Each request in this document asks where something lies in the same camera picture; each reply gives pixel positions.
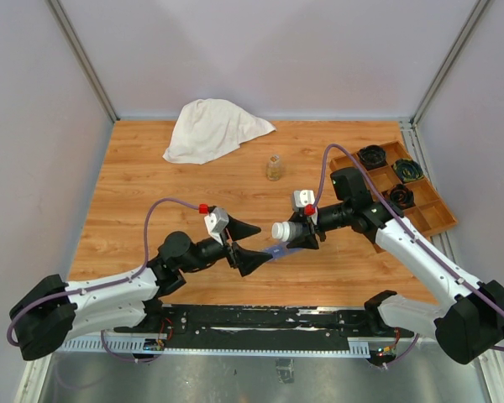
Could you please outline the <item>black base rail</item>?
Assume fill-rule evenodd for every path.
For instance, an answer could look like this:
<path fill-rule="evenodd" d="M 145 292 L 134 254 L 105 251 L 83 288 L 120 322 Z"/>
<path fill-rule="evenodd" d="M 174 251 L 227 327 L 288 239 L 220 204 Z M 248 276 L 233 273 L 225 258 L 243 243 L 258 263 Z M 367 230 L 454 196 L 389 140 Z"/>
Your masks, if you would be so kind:
<path fill-rule="evenodd" d="M 364 358 L 393 353 L 408 330 L 370 328 L 365 310 L 320 306 L 214 306 L 155 303 L 134 327 L 89 332 L 65 342 L 70 353 Z"/>

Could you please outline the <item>blue weekly pill organizer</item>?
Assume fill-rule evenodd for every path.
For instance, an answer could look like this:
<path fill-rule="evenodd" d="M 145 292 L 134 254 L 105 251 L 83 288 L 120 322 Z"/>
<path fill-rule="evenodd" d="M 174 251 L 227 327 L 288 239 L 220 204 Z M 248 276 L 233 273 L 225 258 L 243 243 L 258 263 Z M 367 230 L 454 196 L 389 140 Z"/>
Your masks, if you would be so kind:
<path fill-rule="evenodd" d="M 286 256 L 300 252 L 300 248 L 289 249 L 285 243 L 271 245 L 263 250 L 264 253 L 269 254 L 273 261 L 283 259 Z"/>

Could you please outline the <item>clear glass pill bottle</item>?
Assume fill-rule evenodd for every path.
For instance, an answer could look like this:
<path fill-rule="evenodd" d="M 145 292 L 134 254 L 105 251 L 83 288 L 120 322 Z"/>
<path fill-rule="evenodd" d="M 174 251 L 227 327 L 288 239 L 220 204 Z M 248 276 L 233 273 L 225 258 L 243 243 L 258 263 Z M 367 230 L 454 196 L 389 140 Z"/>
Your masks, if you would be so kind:
<path fill-rule="evenodd" d="M 278 181 L 283 175 L 283 164 L 278 154 L 269 157 L 265 169 L 266 178 L 269 181 Z"/>

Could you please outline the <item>black cup far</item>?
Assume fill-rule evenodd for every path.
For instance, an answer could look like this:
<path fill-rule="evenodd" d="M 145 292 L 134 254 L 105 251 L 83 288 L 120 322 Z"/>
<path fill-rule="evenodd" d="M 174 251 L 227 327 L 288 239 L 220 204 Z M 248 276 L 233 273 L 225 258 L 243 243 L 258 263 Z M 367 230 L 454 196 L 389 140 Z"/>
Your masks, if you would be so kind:
<path fill-rule="evenodd" d="M 386 151 L 379 145 L 372 144 L 360 149 L 357 153 L 360 163 L 367 170 L 386 166 Z"/>

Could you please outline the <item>white cloth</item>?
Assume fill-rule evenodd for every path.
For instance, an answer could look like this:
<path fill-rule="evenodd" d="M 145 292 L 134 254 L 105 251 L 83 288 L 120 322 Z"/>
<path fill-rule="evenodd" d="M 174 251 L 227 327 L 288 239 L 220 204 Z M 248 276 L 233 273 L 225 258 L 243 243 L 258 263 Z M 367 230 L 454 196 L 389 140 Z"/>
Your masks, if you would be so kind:
<path fill-rule="evenodd" d="M 230 101 L 197 99 L 181 109 L 163 159 L 172 164 L 204 165 L 275 130 L 269 121 Z"/>

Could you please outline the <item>white cap pill bottle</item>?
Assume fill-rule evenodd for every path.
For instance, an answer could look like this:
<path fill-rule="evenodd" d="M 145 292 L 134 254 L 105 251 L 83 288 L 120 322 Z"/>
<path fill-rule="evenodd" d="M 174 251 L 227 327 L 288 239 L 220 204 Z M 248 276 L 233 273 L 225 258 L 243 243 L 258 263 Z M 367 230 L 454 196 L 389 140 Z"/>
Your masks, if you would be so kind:
<path fill-rule="evenodd" d="M 302 236 L 303 231 L 304 225 L 299 222 L 274 222 L 271 228 L 271 236 L 281 242 L 290 243 Z"/>

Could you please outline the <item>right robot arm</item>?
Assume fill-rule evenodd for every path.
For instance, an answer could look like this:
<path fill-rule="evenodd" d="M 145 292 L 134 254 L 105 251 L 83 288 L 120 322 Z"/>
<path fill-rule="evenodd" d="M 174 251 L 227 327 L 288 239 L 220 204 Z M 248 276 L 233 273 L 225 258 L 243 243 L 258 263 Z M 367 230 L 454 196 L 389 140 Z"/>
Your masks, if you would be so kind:
<path fill-rule="evenodd" d="M 392 328 L 432 338 L 453 361 L 467 364 L 504 340 L 504 287 L 484 283 L 436 249 L 402 212 L 373 199 L 354 167 L 330 176 L 338 203 L 316 208 L 312 191 L 295 191 L 289 220 L 273 224 L 273 238 L 289 249 L 318 249 L 328 231 L 351 228 L 404 264 L 436 304 L 384 290 L 365 303 L 365 329 L 381 336 Z"/>

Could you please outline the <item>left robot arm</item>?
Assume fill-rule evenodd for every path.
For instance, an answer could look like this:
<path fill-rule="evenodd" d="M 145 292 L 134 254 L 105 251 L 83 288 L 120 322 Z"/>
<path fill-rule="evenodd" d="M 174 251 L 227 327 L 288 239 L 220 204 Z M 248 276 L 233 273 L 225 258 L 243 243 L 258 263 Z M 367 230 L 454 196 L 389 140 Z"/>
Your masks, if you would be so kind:
<path fill-rule="evenodd" d="M 244 249 L 238 243 L 260 233 L 260 228 L 226 214 L 210 213 L 205 223 L 208 238 L 195 242 L 186 233 L 174 231 L 156 256 L 137 269 L 84 281 L 44 277 L 10 310 L 8 342 L 19 348 L 23 360 L 33 361 L 89 333 L 137 326 L 153 332 L 163 322 L 163 311 L 153 303 L 184 286 L 186 273 L 224 260 L 247 276 L 271 260 L 271 254 Z"/>

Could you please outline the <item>green black cup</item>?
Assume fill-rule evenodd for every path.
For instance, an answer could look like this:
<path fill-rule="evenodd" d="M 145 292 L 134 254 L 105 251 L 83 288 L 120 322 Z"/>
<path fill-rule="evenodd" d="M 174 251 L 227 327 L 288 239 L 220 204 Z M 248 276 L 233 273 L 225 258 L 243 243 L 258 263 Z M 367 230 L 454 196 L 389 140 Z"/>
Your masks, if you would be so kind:
<path fill-rule="evenodd" d="M 420 181 L 424 177 L 421 166 L 414 160 L 396 160 L 392 169 L 403 184 Z"/>

